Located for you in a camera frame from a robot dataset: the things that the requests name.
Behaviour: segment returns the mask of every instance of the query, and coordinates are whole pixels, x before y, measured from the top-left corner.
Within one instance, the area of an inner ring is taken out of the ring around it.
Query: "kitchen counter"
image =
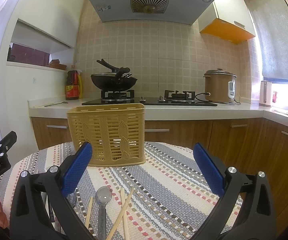
[[[44,107],[53,102],[62,102],[64,98],[47,98],[29,101],[29,115],[31,117],[64,118],[66,112],[83,102],[93,98],[82,98],[67,101],[67,104]],[[275,112],[285,110],[269,108],[258,104],[241,103],[241,105],[214,106],[145,106],[145,120],[220,120],[220,119],[243,119],[243,118],[266,118],[274,122],[288,126],[288,115]]]

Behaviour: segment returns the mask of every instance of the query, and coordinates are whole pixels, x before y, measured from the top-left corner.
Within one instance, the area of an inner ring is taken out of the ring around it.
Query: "gas stove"
[[[164,96],[159,98],[134,97],[134,90],[126,92],[102,91],[101,98],[82,103],[82,105],[113,105],[141,103],[146,106],[217,106],[210,102],[201,102],[195,99],[194,91],[172,91],[165,90]]]

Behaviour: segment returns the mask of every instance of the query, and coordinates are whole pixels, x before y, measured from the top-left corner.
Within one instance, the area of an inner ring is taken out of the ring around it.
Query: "metal screw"
[[[23,171],[21,173],[21,177],[25,178],[28,175],[28,171]]]
[[[230,172],[230,173],[236,173],[236,168],[234,168],[234,167],[229,167],[229,172]]]
[[[49,168],[50,173],[55,173],[58,171],[58,167],[57,166],[52,166]]]
[[[259,171],[259,176],[261,177],[261,178],[264,178],[265,177],[265,173],[263,172],[263,171]]]

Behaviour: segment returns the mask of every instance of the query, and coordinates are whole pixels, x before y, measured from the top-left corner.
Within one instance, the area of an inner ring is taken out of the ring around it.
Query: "window shade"
[[[288,5],[285,0],[246,0],[260,40],[263,76],[288,80]]]

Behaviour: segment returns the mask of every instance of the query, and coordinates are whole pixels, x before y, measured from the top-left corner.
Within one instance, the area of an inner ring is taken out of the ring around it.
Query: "yellow basket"
[[[75,150],[90,142],[88,166],[109,167],[145,163],[144,105],[78,106],[67,112]]]

